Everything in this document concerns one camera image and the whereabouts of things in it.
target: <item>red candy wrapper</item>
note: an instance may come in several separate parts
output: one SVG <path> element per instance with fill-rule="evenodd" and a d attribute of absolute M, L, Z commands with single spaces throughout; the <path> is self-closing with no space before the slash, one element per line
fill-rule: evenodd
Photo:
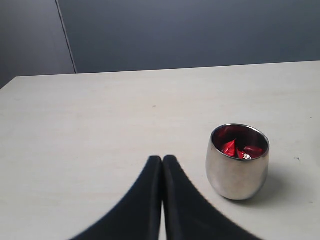
<path fill-rule="evenodd" d="M 221 152 L 224 153 L 225 155 L 233 157 L 236 153 L 235 141 L 236 140 L 233 140 L 233 141 L 227 142 L 225 145 L 223 145 Z"/>
<path fill-rule="evenodd" d="M 221 152 L 238 159 L 254 159 L 260 157 L 263 150 L 257 146 L 245 146 L 241 151 L 236 147 L 236 140 L 232 140 L 222 146 Z"/>

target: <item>cup rim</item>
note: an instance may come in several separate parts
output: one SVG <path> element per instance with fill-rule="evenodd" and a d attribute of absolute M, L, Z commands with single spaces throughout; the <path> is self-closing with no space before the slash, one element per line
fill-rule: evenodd
<path fill-rule="evenodd" d="M 248 128 L 248 129 L 251 129 L 257 133 L 259 133 L 263 138 L 264 140 L 266 141 L 266 144 L 267 144 L 267 148 L 264 152 L 264 154 L 262 154 L 261 156 L 258 156 L 258 157 L 255 157 L 255 158 L 251 158 L 251 159 L 240 159 L 240 158 L 237 158 L 237 157 L 234 157 L 234 156 L 229 156 L 227 154 L 224 154 L 223 152 L 221 152 L 214 144 L 214 141 L 213 141 L 213 136 L 215 134 L 215 132 L 221 128 L 224 128 L 226 126 L 241 126 L 241 127 L 245 127 L 245 128 Z M 240 162 L 250 162 L 250 161 L 253 161 L 253 160 L 256 160 L 256 159 L 259 159 L 259 158 L 262 158 L 264 156 L 266 156 L 268 153 L 269 153 L 269 149 L 270 149 L 270 142 L 269 142 L 269 139 L 267 138 L 267 136 L 265 134 L 263 134 L 261 131 L 259 131 L 258 129 L 252 127 L 252 126 L 249 126 L 249 125 L 245 125 L 245 124 L 240 124 L 240 123 L 227 123 L 227 124 L 223 124 L 221 126 L 218 126 L 216 129 L 213 130 L 213 132 L 211 133 L 211 136 L 210 136 L 210 142 L 212 143 L 212 145 L 214 146 L 215 150 L 218 151 L 220 154 L 222 154 L 223 156 L 226 156 L 228 157 L 229 159 L 233 159 L 233 160 L 237 160 L 237 161 L 240 161 Z"/>

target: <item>gray wall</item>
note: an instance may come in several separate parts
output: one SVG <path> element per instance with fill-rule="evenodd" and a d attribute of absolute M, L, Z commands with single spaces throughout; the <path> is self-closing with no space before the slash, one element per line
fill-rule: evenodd
<path fill-rule="evenodd" d="M 16 76 L 74 73 L 55 0 L 0 3 L 0 88 Z"/>
<path fill-rule="evenodd" d="M 320 0 L 58 0 L 79 73 L 320 60 Z"/>

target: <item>silver cup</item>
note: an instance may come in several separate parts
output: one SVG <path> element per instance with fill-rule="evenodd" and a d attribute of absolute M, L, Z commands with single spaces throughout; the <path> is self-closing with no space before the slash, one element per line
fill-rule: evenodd
<path fill-rule="evenodd" d="M 223 144 L 236 139 L 236 145 L 256 146 L 262 155 L 239 159 L 222 153 Z M 206 175 L 221 196 L 231 200 L 253 197 L 264 185 L 269 165 L 269 140 L 257 129 L 242 124 L 225 124 L 211 134 L 206 155 Z"/>

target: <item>white table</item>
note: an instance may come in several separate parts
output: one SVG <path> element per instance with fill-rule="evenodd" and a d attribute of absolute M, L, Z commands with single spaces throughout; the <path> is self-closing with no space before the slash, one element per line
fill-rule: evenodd
<path fill-rule="evenodd" d="M 319 103 L 320 61 L 17 77 L 0 90 L 0 239 L 69 239 L 124 196 L 148 156 L 174 154 L 243 228 L 318 240 Z M 267 182 L 247 202 L 207 180 L 209 137 L 225 123 L 270 140 Z"/>

